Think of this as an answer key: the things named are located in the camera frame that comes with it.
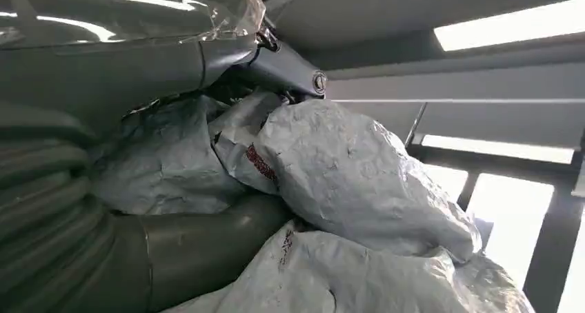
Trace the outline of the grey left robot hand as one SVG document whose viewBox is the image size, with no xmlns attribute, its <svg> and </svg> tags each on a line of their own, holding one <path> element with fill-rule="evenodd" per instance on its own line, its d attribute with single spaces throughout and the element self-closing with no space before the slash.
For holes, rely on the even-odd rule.
<svg viewBox="0 0 585 313">
<path fill-rule="evenodd" d="M 239 128 L 323 99 L 263 0 L 1 0 L 1 311 L 160 312 L 291 218 Z"/>
</svg>

